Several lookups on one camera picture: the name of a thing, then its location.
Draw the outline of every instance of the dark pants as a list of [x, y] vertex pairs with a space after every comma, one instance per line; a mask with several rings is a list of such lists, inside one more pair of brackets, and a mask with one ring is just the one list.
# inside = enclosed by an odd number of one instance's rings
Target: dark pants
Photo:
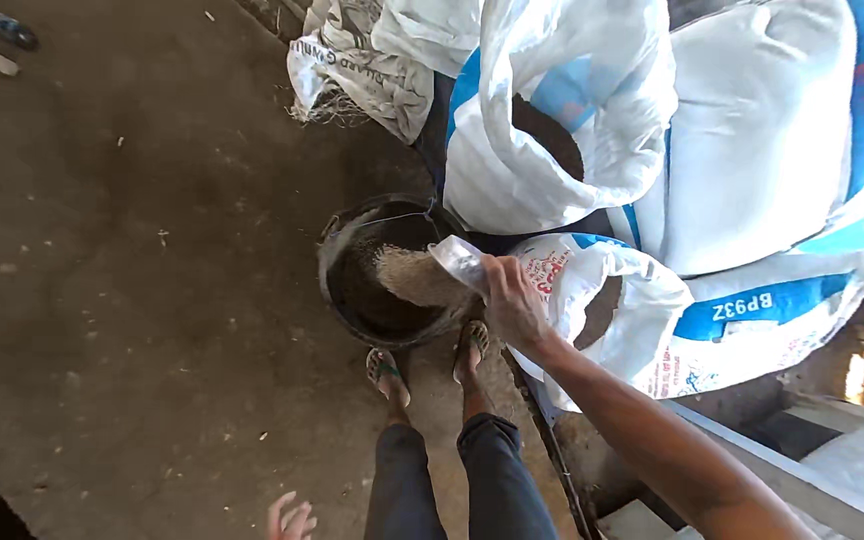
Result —
[[[469, 540], [552, 540], [555, 525], [522, 464], [516, 426], [496, 415], [468, 419], [459, 435], [468, 476]], [[386, 427], [375, 448], [366, 540], [444, 540], [432, 493], [426, 441], [413, 427]]]

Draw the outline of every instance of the flip-flop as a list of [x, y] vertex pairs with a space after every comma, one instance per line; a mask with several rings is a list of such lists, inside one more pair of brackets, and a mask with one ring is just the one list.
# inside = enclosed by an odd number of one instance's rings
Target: flip-flop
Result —
[[402, 381], [402, 387], [405, 387], [405, 404], [403, 407], [408, 407], [409, 402], [412, 401], [412, 395], [409, 394], [409, 387], [405, 386], [405, 379], [402, 378], [402, 373], [396, 365], [396, 359], [392, 357], [390, 351], [372, 347], [366, 355], [366, 377], [379, 392], [382, 392], [378, 387], [378, 381], [382, 378], [382, 374], [398, 377]]
[[[486, 351], [489, 350], [489, 327], [485, 323], [478, 320], [472, 320], [462, 326], [462, 331], [459, 332], [459, 345], [462, 345], [462, 335], [468, 329], [468, 339], [479, 350], [479, 362], [486, 360]], [[455, 362], [452, 364], [452, 379], [461, 385], [459, 382], [459, 350], [455, 351]]]

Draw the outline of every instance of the hand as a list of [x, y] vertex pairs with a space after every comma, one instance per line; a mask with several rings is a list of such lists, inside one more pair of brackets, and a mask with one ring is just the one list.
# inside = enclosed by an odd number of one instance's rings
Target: hand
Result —
[[282, 507], [292, 503], [296, 492], [286, 493], [269, 507], [269, 540], [310, 540], [309, 533], [318, 524], [317, 518], [310, 518], [312, 504], [308, 500], [285, 513], [280, 520]]
[[513, 256], [482, 255], [488, 278], [486, 321], [506, 343], [534, 360], [555, 330], [546, 320], [539, 291]]

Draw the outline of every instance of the dirt floor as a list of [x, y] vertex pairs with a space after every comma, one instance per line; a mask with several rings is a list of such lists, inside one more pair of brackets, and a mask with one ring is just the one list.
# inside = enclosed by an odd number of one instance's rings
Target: dirt floor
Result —
[[[258, 538], [297, 489], [318, 538], [360, 538], [384, 403], [321, 298], [315, 240], [367, 196], [430, 190], [418, 156], [375, 123], [290, 118], [286, 48], [231, 0], [0, 11], [42, 41], [0, 75], [2, 496], [40, 538], [188, 540]], [[410, 411], [462, 538], [449, 339], [411, 354]]]

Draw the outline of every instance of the small plastic bag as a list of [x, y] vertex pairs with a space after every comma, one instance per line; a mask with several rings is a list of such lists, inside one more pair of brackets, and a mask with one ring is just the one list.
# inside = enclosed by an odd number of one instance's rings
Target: small plastic bag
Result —
[[482, 251], [473, 244], [451, 234], [438, 244], [430, 244], [429, 254], [450, 276], [489, 300], [489, 280], [482, 267]]

